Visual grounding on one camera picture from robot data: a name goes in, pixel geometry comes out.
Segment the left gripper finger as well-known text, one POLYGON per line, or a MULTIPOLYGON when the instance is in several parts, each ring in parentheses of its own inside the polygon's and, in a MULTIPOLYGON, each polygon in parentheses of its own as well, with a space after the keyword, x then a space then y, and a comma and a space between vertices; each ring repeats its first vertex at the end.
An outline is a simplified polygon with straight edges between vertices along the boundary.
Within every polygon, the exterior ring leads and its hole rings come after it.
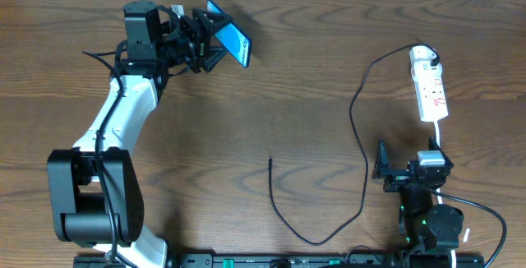
POLYGON ((227 53, 225 47, 211 47, 210 51, 201 58, 201 68, 205 72, 211 72, 227 53))
POLYGON ((193 9, 192 17, 205 29, 206 34, 216 34, 233 21, 229 14, 193 9))

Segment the blue Galaxy smartphone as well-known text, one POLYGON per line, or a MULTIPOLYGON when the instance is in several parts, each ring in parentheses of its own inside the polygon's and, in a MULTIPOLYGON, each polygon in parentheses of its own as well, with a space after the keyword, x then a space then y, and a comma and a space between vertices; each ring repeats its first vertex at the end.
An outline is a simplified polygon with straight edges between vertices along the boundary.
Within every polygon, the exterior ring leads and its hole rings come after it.
POLYGON ((251 38, 231 21, 215 34, 215 38, 244 67, 249 67, 251 58, 251 38))

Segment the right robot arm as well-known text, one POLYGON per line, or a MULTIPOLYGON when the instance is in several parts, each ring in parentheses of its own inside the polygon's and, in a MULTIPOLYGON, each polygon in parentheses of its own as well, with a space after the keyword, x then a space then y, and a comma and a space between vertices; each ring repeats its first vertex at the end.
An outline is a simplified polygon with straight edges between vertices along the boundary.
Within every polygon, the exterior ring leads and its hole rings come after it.
POLYGON ((408 241, 408 246, 396 256, 400 267, 454 265, 451 253, 459 247, 464 213, 432 199, 453 167, 435 139, 430 138, 427 150, 419 151, 404 169, 393 169, 384 141, 378 141, 372 177, 384 181, 384 192, 399 194, 399 228, 408 241))

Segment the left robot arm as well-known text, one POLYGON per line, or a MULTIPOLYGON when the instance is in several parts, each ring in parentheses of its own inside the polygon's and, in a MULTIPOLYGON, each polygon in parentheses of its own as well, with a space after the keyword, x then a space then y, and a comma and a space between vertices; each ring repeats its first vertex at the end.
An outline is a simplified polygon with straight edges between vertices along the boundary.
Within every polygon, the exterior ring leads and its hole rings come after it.
POLYGON ((53 227, 59 240, 102 252, 99 266, 168 267, 167 242, 145 225, 132 153, 173 68, 211 71, 227 53, 211 40, 232 17, 213 1, 191 15, 146 0, 123 13, 127 37, 95 55, 109 71, 107 99, 86 133, 47 160, 53 227))

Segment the white USB charger plug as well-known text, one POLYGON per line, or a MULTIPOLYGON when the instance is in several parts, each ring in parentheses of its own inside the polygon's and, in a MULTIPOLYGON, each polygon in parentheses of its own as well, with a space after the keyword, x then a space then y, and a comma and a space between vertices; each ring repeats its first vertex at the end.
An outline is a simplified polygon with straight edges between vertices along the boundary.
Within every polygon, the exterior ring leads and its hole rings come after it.
POLYGON ((433 61, 439 56, 436 54, 433 48, 426 45, 417 45, 411 48, 409 51, 410 62, 414 64, 416 61, 433 61))

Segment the white power strip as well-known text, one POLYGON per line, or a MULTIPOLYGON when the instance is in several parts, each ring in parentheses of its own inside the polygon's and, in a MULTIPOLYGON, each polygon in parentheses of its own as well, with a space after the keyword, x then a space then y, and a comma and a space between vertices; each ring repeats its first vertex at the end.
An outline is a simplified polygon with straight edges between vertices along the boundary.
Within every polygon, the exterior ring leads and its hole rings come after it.
POLYGON ((448 116, 443 86, 442 66, 431 65, 431 61, 418 60, 411 67, 418 111, 423 122, 438 122, 448 116))

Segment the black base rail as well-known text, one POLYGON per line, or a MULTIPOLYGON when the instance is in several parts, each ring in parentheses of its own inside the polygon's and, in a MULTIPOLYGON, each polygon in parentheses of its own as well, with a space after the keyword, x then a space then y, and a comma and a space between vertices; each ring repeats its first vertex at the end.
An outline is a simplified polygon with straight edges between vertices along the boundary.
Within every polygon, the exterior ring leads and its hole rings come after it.
POLYGON ((177 260, 169 259, 172 268, 316 268, 316 267, 450 267, 446 256, 412 256, 409 262, 392 256, 354 253, 349 256, 213 256, 184 254, 177 260))

